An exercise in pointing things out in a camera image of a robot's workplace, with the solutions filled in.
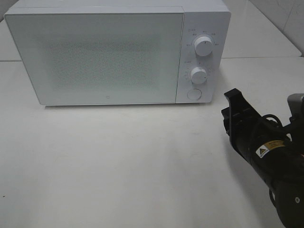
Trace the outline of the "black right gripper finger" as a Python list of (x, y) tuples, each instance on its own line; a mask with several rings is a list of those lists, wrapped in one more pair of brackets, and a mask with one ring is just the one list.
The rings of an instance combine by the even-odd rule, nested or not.
[(234, 88), (228, 92), (224, 93), (225, 98), (229, 104), (229, 112), (230, 114), (243, 113), (247, 110), (251, 110), (252, 106), (247, 102), (247, 100), (243, 97), (241, 91)]

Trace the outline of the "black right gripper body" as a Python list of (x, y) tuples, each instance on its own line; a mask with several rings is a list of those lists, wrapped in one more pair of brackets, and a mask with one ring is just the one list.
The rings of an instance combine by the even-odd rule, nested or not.
[(290, 140), (274, 115), (261, 116), (253, 107), (243, 113), (221, 111), (233, 149), (249, 164), (287, 164)]

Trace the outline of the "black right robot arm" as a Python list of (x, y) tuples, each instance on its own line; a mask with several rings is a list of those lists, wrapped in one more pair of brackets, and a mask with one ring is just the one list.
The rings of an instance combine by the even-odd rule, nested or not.
[(261, 116), (234, 88), (224, 94), (229, 106), (221, 111), (233, 149), (269, 188), (269, 197), (286, 228), (304, 226), (304, 95), (287, 102), (290, 123)]

